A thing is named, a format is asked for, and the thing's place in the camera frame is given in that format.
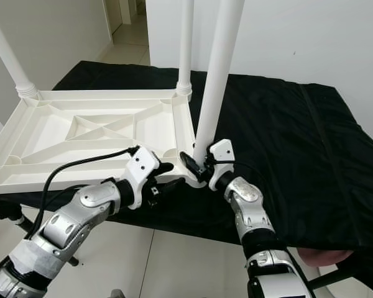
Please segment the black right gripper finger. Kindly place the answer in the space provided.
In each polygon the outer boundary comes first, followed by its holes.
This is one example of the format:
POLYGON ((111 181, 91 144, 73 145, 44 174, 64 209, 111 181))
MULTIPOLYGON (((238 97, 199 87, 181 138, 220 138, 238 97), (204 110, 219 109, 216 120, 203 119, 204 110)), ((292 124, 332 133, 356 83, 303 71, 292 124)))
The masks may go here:
POLYGON ((184 167, 190 172, 192 176, 195 177, 195 181, 198 182, 198 184, 203 183, 205 181, 205 171, 201 167, 201 165, 198 164, 195 159, 190 156, 185 151, 181 151, 179 153, 179 158, 181 159, 181 162, 183 163, 184 167))

